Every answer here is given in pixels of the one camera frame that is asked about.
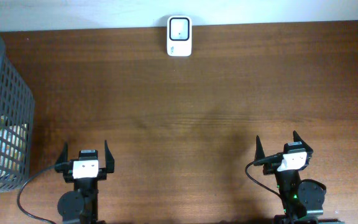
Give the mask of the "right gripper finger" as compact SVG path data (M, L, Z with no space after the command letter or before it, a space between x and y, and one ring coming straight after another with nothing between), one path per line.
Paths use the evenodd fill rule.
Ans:
M311 149L311 147L304 140L302 140L300 135L295 130L293 131L293 140L295 142L301 142L305 149Z
M259 135L256 136L255 141L256 141L256 148L255 148L254 161L259 161L259 160L265 158L265 154L264 154L264 150L263 150Z

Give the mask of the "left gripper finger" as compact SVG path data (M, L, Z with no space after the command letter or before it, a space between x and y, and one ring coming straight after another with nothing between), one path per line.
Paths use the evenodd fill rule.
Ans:
M107 140L104 141L104 152L105 152L105 173L111 174L114 173L115 168L115 160L114 157L111 154L111 151L108 147Z
M66 162L68 162L68 143L64 142L63 150L60 153L60 155L56 161L56 164L63 164Z

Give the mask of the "yellow snack bag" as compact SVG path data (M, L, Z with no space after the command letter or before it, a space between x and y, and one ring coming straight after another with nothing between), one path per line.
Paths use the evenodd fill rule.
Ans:
M0 181L20 182L27 175L29 160L29 125L15 125L0 116Z

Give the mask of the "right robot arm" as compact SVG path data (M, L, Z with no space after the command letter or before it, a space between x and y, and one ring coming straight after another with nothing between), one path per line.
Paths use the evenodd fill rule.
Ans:
M338 219L320 220L323 214L326 186L313 179L301 179L300 171L308 167L313 149L294 131L293 141L284 144L283 151L266 156L260 140L256 139L255 157L246 168L250 180L277 195L283 205L283 215L275 215L273 223L341 223ZM250 166L262 166L263 175L274 175L277 191L255 180L248 172Z

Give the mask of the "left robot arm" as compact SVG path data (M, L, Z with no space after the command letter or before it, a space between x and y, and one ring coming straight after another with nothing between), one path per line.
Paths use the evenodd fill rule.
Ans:
M61 173L73 190L63 194L57 205L63 223L106 224L98 218L98 182L114 172L114 157L107 142L104 143L105 167L99 166L98 151L81 150L77 159L68 160L68 144L65 143L55 163L55 172Z

